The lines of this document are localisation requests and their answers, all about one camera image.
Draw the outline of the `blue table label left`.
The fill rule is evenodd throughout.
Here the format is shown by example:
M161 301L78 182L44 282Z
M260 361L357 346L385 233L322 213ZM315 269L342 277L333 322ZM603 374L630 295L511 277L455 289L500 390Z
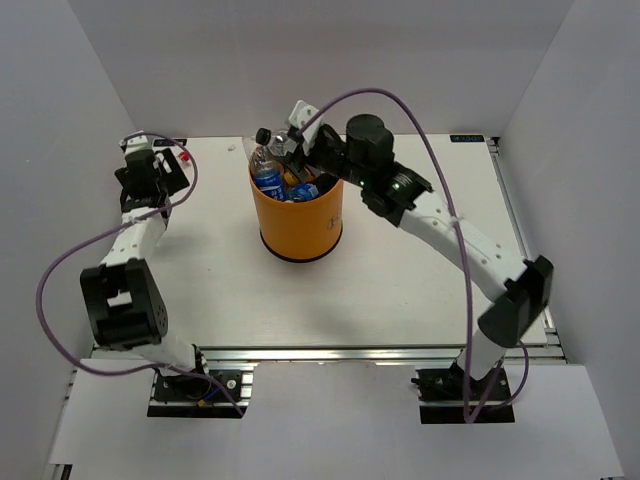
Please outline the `blue table label left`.
M176 138L176 139L156 138L153 140L153 146L155 148L178 147L178 146L185 146L186 144L187 144L186 138Z

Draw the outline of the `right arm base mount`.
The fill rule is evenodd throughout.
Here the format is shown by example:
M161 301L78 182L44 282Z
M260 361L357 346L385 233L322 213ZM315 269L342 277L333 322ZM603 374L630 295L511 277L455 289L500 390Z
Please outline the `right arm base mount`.
M424 368L416 371L411 384L419 399L422 425L464 424L463 372L452 364L448 368ZM470 379L470 414L485 402L475 417L476 424L512 424L515 422L509 380L503 361L495 364L482 380Z

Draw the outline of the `orange cylindrical bin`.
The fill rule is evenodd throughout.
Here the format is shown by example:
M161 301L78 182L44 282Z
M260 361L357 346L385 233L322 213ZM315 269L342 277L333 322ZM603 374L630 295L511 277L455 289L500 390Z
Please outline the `orange cylindrical bin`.
M313 200L288 203L269 197L249 178L261 239L273 255L293 263L312 262L338 245L343 233L342 180Z

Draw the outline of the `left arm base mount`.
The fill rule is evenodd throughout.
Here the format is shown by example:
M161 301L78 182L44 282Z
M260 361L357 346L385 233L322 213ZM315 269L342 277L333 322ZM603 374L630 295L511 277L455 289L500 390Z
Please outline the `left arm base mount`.
M245 412L251 397L253 369L251 364L214 361L209 375ZM156 373L147 408L150 418L240 419L241 414L215 383L182 376Z

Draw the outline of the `small orange juice bottle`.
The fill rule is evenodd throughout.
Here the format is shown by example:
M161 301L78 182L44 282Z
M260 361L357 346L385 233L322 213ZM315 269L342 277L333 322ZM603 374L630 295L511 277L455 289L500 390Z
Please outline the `small orange juice bottle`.
M314 181L315 176L312 172L306 169L298 172L286 170L283 174L283 182L289 188L300 184L313 183Z

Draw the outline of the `clear pepsi bottle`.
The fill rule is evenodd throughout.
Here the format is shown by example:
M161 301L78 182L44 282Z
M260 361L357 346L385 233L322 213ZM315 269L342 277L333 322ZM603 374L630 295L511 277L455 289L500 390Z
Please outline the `clear pepsi bottle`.
M255 135L241 138L248 159L257 155L261 159L273 159L282 165L291 162L296 150L296 142L288 136L286 129L269 130L260 128Z

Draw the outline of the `water bottle blue label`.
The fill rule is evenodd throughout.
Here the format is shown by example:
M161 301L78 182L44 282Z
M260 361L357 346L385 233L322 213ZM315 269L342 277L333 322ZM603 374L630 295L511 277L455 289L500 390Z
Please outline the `water bottle blue label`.
M298 184L287 192L287 200L301 203L314 200L320 196L318 187L313 183Z

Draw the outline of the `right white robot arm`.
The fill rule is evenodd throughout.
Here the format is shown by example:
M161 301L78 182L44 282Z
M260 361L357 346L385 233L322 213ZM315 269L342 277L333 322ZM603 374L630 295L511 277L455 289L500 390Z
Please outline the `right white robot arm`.
M357 115L340 136L305 106L286 125L298 145L297 161L359 187L370 211L431 246L489 300L451 374L459 396L477 397L489 372L547 307L553 264L544 256L514 254L452 215L429 181L396 160L394 136L379 117Z

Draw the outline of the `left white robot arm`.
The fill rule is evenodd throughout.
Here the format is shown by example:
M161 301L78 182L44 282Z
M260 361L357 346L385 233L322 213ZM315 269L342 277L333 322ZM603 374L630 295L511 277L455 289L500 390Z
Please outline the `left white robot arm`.
M211 374L199 349L169 332L169 315L147 259L165 233L171 197L190 182L169 148L125 150L125 166L115 171L120 194L120 231L96 267L81 272L80 285L97 345L131 351L180 369L177 387L199 399Z

